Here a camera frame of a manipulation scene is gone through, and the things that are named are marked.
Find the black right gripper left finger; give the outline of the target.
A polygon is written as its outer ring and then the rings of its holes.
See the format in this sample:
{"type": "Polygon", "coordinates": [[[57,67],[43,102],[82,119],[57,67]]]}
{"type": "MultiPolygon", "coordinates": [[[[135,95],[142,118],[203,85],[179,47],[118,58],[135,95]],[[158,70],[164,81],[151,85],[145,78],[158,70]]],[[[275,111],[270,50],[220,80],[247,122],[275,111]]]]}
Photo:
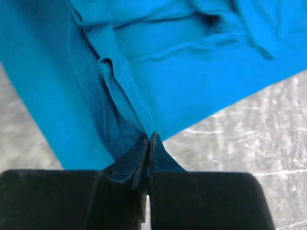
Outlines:
{"type": "Polygon", "coordinates": [[[103,170],[14,169],[0,175],[3,230],[139,230],[149,140],[103,170]]]}

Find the blue polo t-shirt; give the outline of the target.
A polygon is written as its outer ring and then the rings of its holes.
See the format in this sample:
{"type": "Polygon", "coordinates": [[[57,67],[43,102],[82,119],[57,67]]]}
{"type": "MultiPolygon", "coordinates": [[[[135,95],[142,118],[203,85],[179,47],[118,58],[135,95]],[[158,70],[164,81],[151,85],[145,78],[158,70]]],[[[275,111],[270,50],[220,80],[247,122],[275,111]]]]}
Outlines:
{"type": "Polygon", "coordinates": [[[0,60],[65,169],[103,169],[307,67],[304,0],[3,0],[0,60]]]}

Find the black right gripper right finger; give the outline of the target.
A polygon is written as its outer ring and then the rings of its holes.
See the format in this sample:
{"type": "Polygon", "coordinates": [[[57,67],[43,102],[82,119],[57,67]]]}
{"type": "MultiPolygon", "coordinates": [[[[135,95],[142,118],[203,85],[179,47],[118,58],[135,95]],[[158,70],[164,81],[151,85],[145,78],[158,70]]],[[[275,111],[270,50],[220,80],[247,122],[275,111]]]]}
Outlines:
{"type": "Polygon", "coordinates": [[[272,230],[258,180],[245,172],[188,172],[151,137],[149,198],[153,230],[272,230]]]}

